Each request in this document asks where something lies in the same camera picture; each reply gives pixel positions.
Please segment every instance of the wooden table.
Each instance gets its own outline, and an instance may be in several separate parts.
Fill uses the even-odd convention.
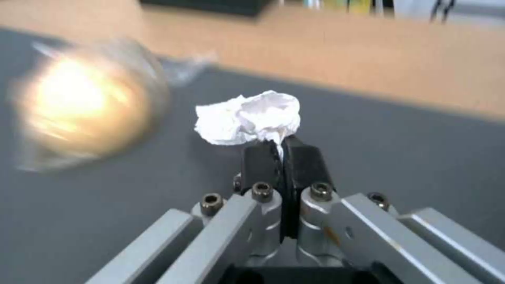
[[[0,26],[78,43],[126,35],[164,55],[216,53],[227,68],[505,118],[502,28],[275,4],[251,20],[135,0],[0,0]]]

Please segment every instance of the plastic bag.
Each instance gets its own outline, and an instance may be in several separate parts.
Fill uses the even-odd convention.
[[[207,62],[167,67],[129,39],[114,39],[47,56],[14,97],[20,133],[19,166],[61,169],[112,155],[134,144],[170,103],[169,86],[182,85]],[[175,77],[174,73],[187,76]]]

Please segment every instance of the gray table surface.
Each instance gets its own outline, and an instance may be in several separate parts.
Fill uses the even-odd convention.
[[[29,70],[31,42],[0,29],[0,92]],[[17,170],[14,113],[0,101],[0,283],[82,283],[169,208],[231,194],[242,147],[193,131],[195,105],[273,89],[301,104],[298,136],[321,148],[339,193],[380,191],[400,212],[433,207],[505,249],[505,126],[294,82],[209,68],[175,89],[154,135],[57,173]]]

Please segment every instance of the screw hole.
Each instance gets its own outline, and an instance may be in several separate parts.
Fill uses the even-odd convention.
[[[267,191],[269,186],[266,183],[258,182],[258,184],[256,185],[256,188],[261,191]]]
[[[378,202],[385,202],[386,201],[386,199],[384,198],[383,195],[376,194],[376,193],[371,193],[370,199],[378,201]]]
[[[316,188],[320,191],[328,191],[328,185],[322,182],[317,183]]]
[[[218,198],[215,195],[207,195],[205,196],[204,200],[206,203],[215,203],[217,202]]]
[[[352,232],[351,227],[345,227],[345,235],[349,238],[349,240],[354,240],[354,233]]]

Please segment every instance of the white paper tissue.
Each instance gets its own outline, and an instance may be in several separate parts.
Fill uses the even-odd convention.
[[[197,106],[194,130],[214,145],[237,145],[273,140],[282,157],[282,140],[300,126],[298,99],[275,91],[254,97],[242,95],[226,102]]]

